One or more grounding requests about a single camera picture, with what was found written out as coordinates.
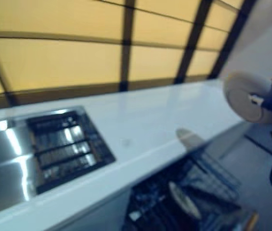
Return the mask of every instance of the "stainless steel sink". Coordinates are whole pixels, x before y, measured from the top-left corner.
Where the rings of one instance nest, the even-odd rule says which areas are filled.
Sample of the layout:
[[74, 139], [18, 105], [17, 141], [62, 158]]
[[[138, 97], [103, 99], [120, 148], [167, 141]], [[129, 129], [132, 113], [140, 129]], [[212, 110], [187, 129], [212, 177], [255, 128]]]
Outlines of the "stainless steel sink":
[[0, 211], [114, 160], [82, 107], [0, 120]]

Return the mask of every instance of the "wall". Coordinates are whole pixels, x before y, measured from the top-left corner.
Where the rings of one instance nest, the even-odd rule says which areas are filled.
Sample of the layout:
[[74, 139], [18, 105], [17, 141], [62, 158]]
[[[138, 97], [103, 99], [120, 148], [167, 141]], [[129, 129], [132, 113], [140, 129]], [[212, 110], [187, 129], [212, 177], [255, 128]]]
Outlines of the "wall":
[[233, 70], [272, 77], [272, 0], [256, 3], [220, 77]]
[[0, 107], [204, 80], [243, 1], [0, 0]]

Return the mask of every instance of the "kitchen counter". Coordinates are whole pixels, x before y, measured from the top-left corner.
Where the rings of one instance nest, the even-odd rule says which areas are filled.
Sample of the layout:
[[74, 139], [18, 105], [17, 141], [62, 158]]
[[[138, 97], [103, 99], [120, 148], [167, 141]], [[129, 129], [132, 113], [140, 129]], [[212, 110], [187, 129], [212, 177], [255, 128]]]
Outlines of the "kitchen counter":
[[178, 128], [207, 141], [241, 122], [226, 103], [219, 80], [0, 109], [0, 118], [79, 105], [117, 160], [1, 211], [0, 231], [48, 229], [147, 178], [184, 154]]

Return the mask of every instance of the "drying rack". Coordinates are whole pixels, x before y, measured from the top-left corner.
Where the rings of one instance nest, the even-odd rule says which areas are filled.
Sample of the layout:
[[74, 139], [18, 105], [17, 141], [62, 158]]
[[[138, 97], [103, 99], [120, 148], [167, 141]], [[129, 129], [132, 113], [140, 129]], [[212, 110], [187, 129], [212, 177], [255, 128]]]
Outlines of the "drying rack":
[[[201, 211], [206, 219], [198, 227], [199, 230], [216, 230], [218, 222], [222, 222], [220, 212], [239, 209], [240, 206], [235, 201], [239, 198], [240, 181], [207, 154], [206, 147], [207, 145], [203, 145], [186, 154], [181, 160], [136, 185], [132, 190], [127, 212], [129, 222], [138, 227], [138, 230], [146, 230], [145, 225], [152, 223], [158, 224], [155, 226], [157, 230], [180, 230], [175, 216], [162, 205], [169, 197], [170, 181], [183, 190], [188, 189], [195, 195], [202, 194], [215, 203], [215, 211]], [[156, 207], [159, 209], [158, 214], [153, 211]]]

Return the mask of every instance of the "white wall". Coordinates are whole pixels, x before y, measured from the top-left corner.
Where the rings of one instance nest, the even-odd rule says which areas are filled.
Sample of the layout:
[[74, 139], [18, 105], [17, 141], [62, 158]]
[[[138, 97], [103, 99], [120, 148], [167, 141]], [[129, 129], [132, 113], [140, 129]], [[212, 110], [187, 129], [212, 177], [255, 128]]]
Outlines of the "white wall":
[[245, 70], [272, 77], [272, 0], [258, 0], [219, 77]]

